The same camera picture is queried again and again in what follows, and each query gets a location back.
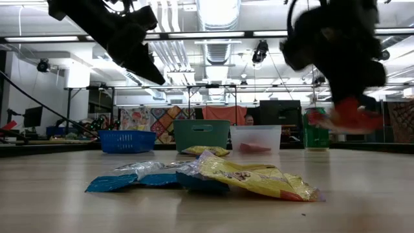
green bin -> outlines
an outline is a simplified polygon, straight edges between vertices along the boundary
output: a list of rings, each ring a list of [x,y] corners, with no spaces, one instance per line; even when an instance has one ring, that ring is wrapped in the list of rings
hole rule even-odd
[[[192,146],[227,147],[228,120],[174,120],[173,123],[178,152]]]
[[[328,149],[329,148],[329,130],[312,126],[309,124],[309,113],[317,111],[326,114],[322,107],[307,108],[303,115],[303,128],[305,129],[305,148],[307,149]]]

blue plastic basket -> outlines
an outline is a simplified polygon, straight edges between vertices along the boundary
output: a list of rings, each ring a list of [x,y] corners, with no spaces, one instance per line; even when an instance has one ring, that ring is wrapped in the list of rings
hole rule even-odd
[[[154,149],[156,133],[139,130],[99,130],[105,153],[140,153]]]

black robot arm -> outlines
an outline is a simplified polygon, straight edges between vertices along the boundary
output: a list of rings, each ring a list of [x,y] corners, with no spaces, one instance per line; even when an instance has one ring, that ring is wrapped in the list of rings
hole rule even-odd
[[[48,0],[50,16],[57,20],[69,16],[119,66],[162,85],[165,79],[149,58],[148,46],[142,44],[146,31],[157,27],[158,21],[150,6],[131,12],[132,0],[123,3],[124,11],[115,12],[104,0]]]

transparent plastic box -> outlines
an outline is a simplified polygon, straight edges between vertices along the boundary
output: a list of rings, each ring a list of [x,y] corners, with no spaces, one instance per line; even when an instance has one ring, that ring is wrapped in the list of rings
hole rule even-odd
[[[249,143],[270,148],[265,153],[278,153],[281,132],[281,126],[231,126],[233,151],[240,151],[242,143]]]

table surface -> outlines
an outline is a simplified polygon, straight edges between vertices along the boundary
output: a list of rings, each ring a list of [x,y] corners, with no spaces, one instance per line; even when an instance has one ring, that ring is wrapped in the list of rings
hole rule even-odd
[[[322,203],[280,201],[241,190],[226,195],[157,188],[84,193],[96,176],[118,166],[192,159],[175,151],[0,159],[0,232],[414,232],[412,155],[283,150],[227,156],[300,174],[325,194]]]

